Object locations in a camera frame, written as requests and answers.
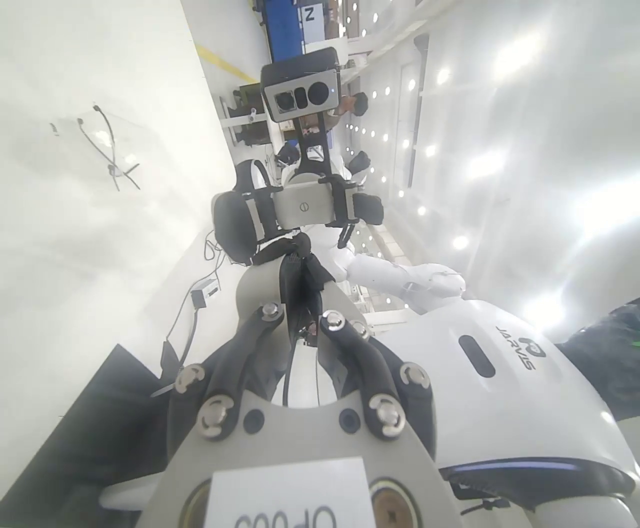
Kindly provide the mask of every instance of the black strap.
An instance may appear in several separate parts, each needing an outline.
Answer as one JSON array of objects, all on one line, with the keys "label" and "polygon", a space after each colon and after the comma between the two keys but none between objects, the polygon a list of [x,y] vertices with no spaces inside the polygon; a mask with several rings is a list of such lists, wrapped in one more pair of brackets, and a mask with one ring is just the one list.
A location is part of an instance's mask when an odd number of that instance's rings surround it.
[{"label": "black strap", "polygon": [[356,218],[349,218],[347,210],[347,194],[346,190],[356,187],[356,184],[347,182],[341,176],[331,174],[325,178],[320,178],[318,183],[329,183],[331,186],[331,196],[333,198],[333,210],[335,212],[335,221],[326,224],[327,227],[344,227],[349,223],[357,223]]},{"label": "black strap", "polygon": [[339,250],[347,247],[347,242],[351,238],[351,234],[353,233],[353,230],[355,228],[356,228],[356,225],[354,223],[346,225],[345,227],[342,228],[342,231],[340,232],[340,236],[338,237]]},{"label": "black strap", "polygon": [[253,257],[253,265],[260,266],[265,262],[271,262],[283,255],[296,252],[304,260],[304,280],[312,291],[322,291],[324,285],[335,279],[329,273],[317,257],[311,252],[311,240],[306,233],[298,233],[293,238],[281,238],[265,249],[259,251]]},{"label": "black strap", "polygon": [[258,217],[264,229],[263,240],[271,240],[281,234],[276,217],[276,206],[271,197],[272,192],[272,187],[263,187],[262,189],[256,189],[252,193],[255,207],[258,210]]},{"label": "black strap", "polygon": [[236,165],[236,186],[234,191],[239,193],[253,193],[255,186],[253,185],[253,177],[251,174],[251,168],[255,165],[260,171],[260,175],[264,180],[264,184],[267,188],[271,188],[271,181],[269,180],[269,174],[262,161],[259,159],[245,159],[244,161]]}]

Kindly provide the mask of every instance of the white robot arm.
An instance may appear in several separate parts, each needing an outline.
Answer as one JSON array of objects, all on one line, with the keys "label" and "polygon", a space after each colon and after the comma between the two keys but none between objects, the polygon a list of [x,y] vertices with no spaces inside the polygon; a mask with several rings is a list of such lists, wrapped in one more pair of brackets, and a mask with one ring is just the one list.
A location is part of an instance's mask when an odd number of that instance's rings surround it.
[{"label": "white robot arm", "polygon": [[352,244],[338,249],[335,230],[313,226],[306,230],[315,255],[336,281],[374,289],[403,300],[418,314],[425,314],[462,300],[465,280],[442,264],[402,266],[384,259],[355,254]]}]

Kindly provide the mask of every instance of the label sticker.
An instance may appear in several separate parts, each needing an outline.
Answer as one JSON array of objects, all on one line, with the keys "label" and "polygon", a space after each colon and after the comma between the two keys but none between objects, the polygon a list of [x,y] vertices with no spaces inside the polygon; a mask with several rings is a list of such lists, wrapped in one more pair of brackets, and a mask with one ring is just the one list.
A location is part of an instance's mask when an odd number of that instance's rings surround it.
[{"label": "label sticker", "polygon": [[217,471],[205,528],[373,528],[362,458]]}]

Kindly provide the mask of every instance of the person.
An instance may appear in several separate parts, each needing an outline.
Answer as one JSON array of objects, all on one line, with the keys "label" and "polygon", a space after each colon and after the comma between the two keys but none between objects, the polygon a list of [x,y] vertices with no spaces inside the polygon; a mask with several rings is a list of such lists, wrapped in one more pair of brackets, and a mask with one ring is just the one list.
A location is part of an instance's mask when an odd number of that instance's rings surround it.
[{"label": "person", "polygon": [[[343,95],[338,108],[324,112],[324,128],[328,132],[335,127],[340,118],[347,112],[352,112],[357,117],[364,115],[369,108],[369,98],[364,92],[358,92],[356,95]],[[317,128],[318,118],[316,114],[311,114],[300,118],[303,128]]]}]

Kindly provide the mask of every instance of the camera lens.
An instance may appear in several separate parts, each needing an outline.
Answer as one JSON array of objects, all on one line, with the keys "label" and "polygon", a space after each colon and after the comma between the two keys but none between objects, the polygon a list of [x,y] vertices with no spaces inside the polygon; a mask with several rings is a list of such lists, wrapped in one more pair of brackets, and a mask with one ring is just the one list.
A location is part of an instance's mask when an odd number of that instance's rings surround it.
[{"label": "camera lens", "polygon": [[329,97],[329,88],[326,84],[321,82],[313,83],[309,86],[308,96],[309,101],[311,101],[312,104],[320,106],[321,104],[324,104],[327,97]]},{"label": "camera lens", "polygon": [[307,93],[305,92],[304,88],[296,88],[293,93],[296,96],[296,103],[298,105],[298,108],[302,109],[309,106],[309,103],[307,101]]},{"label": "camera lens", "polygon": [[281,112],[291,112],[296,103],[293,100],[293,94],[291,92],[281,92],[276,95],[276,104],[280,108]]}]

